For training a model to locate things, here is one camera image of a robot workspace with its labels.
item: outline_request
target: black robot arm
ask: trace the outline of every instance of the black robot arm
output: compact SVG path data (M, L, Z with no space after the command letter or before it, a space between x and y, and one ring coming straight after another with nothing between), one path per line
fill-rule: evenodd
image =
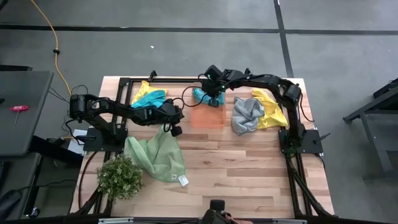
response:
M182 133L181 127L176 124L184 115L182 110L173 104L172 99L164 101L159 108L155 106L132 108L130 105L117 103L107 97L97 97L91 94L72 95L69 116L79 123L86 121L94 127L94 129L89 128L87 136L79 138L85 142L85 151L121 151L124 146L127 130L122 130L116 123L104 120L100 116L103 113L131 119L132 122L141 126L169 124L172 136Z
M302 146L305 127L299 120L299 111L297 110L297 105L302 96L301 89L297 84L275 75L252 75L248 69L244 73L237 70L221 72L214 65L205 72L205 76L207 79L201 80L201 88L212 98L209 102L210 106L217 107L218 102L215 98L227 89L234 90L241 86L268 89L274 95L276 101L287 109L289 130L286 132L282 149L286 149L288 152L291 148Z

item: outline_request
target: white tag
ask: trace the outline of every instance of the white tag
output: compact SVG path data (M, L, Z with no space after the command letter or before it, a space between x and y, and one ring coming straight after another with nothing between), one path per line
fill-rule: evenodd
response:
M185 175L179 176L178 180L180 181L180 184L182 185L182 187L189 183L189 181Z

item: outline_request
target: green cloth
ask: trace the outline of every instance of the green cloth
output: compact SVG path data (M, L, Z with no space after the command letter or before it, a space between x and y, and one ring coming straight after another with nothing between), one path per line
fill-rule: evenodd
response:
M185 164L177 138L164 132L160 127L151 140L126 138L124 153L131 157L132 163L143 167L151 176L164 182L179 182L185 175Z

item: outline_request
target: yellow towel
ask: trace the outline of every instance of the yellow towel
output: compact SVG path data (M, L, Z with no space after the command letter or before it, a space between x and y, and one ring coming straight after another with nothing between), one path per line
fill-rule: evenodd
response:
M146 94L156 91L156 90L164 90L164 92L167 94L166 89L150 87L149 83L147 81L142 81L141 87L139 88L138 93L132 99L131 104L135 103L137 100L141 99Z
M267 93L264 93L264 91L259 89L254 89L252 95L255 96L255 99L260 101L264 106L265 111L265 115L259 118L259 125L257 128L261 129L273 126L287 126L287 121L282 110L273 99L269 98Z

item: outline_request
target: gray cloth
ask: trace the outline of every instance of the gray cloth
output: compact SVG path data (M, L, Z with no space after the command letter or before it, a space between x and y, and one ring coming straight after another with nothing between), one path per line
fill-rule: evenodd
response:
M264 116L264 107L257 99L234 99L232 112L232 130L238 135L253 132L259 124L259 118Z

